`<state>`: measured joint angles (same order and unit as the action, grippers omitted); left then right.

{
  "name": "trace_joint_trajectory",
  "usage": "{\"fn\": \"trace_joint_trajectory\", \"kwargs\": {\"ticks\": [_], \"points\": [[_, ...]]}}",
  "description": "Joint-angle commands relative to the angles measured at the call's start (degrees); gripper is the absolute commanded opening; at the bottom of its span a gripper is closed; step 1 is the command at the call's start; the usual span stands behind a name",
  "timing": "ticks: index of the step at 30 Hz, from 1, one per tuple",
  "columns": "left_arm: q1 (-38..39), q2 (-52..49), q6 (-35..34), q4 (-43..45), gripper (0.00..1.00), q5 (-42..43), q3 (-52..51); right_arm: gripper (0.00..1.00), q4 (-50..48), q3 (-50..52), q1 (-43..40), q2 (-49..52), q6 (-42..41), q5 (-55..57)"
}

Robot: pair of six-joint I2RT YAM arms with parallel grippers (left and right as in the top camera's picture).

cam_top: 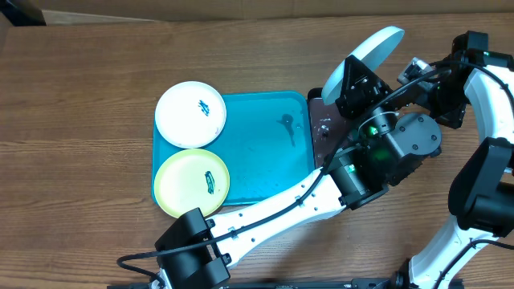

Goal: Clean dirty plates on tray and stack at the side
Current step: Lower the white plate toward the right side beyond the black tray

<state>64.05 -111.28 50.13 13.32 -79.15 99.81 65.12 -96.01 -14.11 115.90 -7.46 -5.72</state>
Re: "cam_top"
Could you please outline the light blue plate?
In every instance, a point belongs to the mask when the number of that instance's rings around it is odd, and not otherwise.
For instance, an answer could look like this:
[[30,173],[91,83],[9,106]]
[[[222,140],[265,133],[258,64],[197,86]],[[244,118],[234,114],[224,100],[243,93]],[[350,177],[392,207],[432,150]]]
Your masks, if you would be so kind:
[[[385,27],[368,37],[355,48],[350,55],[363,62],[371,71],[375,71],[402,41],[405,31],[396,26]],[[340,96],[345,73],[345,61],[329,76],[321,91],[324,105],[334,104]]]

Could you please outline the white plate with stain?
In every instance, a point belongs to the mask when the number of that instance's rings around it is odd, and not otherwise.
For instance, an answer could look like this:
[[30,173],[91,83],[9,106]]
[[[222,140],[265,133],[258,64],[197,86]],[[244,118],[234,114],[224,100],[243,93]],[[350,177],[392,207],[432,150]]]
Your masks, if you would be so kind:
[[158,132],[182,149],[201,148],[214,141],[226,123],[226,104],[209,84],[185,81],[173,85],[158,100],[154,120]]

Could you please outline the yellow plate with stain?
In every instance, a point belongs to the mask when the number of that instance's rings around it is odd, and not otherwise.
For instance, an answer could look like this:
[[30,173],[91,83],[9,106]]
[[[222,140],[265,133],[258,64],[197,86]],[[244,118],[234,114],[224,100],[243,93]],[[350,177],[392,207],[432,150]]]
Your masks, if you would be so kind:
[[226,200],[230,174],[216,154],[205,149],[185,149],[169,157],[153,181],[157,204],[179,218],[199,208],[207,216]]

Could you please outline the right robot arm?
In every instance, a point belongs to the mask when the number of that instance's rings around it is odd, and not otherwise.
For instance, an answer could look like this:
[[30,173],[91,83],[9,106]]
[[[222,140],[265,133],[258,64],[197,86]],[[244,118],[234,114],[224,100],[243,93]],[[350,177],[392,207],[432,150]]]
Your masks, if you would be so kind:
[[513,57],[490,51],[486,33],[467,31],[433,65],[450,72],[432,80],[417,104],[449,128],[459,128],[471,106],[480,145],[451,184],[449,218],[393,274],[390,288],[461,288],[457,273],[513,229],[513,186],[502,180],[513,171]]

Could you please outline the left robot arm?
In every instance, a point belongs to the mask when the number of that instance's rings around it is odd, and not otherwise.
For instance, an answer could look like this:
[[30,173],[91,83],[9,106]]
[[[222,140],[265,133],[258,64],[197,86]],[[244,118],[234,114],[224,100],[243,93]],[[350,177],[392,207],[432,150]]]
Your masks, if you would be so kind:
[[365,61],[349,56],[321,95],[348,121],[320,168],[289,189],[253,206],[206,218],[184,213],[156,242],[153,288],[214,288],[263,243],[284,232],[386,193],[428,157],[439,154],[441,132],[426,115],[397,116],[437,82],[439,72],[411,64],[396,90]]

